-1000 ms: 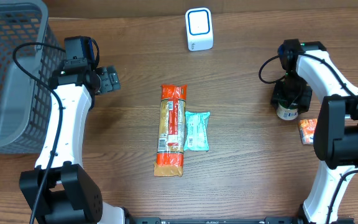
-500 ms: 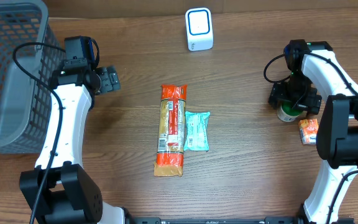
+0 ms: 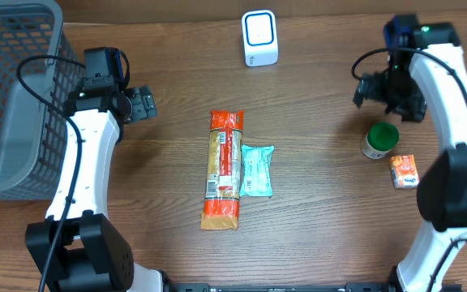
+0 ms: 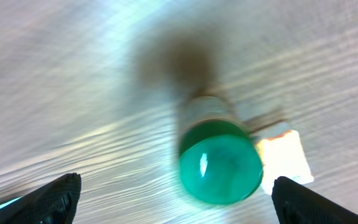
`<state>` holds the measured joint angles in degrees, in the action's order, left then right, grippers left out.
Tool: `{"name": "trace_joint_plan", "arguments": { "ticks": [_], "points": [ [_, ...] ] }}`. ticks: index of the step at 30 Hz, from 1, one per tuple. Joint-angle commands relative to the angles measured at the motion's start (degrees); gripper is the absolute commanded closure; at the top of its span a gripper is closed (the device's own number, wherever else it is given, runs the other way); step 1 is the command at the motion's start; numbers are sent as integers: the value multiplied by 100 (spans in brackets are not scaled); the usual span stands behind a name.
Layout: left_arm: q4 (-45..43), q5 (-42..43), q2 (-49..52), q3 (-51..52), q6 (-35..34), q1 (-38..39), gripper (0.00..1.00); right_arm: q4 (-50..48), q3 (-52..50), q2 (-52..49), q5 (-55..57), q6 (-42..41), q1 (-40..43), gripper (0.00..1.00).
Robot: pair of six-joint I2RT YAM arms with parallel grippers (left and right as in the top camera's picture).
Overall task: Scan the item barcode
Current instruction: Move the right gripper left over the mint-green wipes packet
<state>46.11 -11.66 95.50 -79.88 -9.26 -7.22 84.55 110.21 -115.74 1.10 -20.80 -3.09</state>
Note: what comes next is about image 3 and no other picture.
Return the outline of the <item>teal tissue packet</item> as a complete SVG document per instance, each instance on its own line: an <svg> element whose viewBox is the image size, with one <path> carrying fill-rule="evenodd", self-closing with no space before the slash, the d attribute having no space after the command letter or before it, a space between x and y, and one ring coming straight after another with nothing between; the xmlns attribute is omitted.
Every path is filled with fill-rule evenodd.
<svg viewBox="0 0 467 292"><path fill-rule="evenodd" d="M270 166L273 146L242 146L242 185L240 196L272 197Z"/></svg>

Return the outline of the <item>green lidded jar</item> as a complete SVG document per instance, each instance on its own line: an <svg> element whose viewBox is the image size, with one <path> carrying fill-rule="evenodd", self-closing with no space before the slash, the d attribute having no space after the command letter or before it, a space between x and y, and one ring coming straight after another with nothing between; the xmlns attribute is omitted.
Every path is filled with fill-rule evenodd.
<svg viewBox="0 0 467 292"><path fill-rule="evenodd" d="M376 123L360 144L364 156L370 159L384 158L398 143L397 128L389 122Z"/></svg>

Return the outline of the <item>small orange snack packet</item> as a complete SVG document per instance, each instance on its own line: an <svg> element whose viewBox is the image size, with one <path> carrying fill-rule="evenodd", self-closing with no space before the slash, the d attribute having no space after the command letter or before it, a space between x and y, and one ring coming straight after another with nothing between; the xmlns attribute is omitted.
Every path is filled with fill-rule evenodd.
<svg viewBox="0 0 467 292"><path fill-rule="evenodd" d="M393 156L389 160L392 183L395 188L415 188L419 184L413 155Z"/></svg>

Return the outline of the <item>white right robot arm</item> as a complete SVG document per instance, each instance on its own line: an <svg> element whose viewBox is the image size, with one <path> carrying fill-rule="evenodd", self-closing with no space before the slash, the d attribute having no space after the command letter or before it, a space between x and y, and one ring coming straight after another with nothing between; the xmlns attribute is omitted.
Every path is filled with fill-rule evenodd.
<svg viewBox="0 0 467 292"><path fill-rule="evenodd" d="M358 77L353 103L386 104L408 122L427 114L439 156L417 187L422 224L407 256L382 291L459 291L442 281L467 243L467 71L464 50L450 23L420 24L396 15L383 28L388 67Z"/></svg>

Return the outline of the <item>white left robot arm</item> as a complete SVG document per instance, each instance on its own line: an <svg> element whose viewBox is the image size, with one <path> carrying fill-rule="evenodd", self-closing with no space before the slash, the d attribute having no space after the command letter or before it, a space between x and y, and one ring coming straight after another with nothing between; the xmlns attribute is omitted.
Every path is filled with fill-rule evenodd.
<svg viewBox="0 0 467 292"><path fill-rule="evenodd" d="M112 110L71 116L54 198L42 222L28 225L25 244L51 291L155 291L172 289L160 270L134 260L131 246L108 218L113 151L123 125Z"/></svg>

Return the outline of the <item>long orange noodle package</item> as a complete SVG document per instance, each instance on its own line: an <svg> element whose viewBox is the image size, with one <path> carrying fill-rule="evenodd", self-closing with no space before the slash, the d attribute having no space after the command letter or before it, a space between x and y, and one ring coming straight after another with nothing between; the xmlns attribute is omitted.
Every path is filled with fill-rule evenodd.
<svg viewBox="0 0 467 292"><path fill-rule="evenodd" d="M242 110L211 112L203 230L238 228L243 119Z"/></svg>

